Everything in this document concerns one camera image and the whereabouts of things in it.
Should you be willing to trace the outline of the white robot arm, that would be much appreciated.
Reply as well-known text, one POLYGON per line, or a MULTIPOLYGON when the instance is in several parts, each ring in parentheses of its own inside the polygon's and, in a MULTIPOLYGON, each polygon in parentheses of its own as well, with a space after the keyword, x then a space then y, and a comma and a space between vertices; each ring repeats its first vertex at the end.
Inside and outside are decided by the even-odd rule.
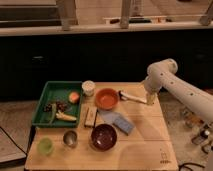
POLYGON ((147 101, 153 101, 160 89, 164 88, 213 130, 213 95, 178 78, 177 70, 178 65, 171 58, 148 66, 147 77, 143 80, 147 101))

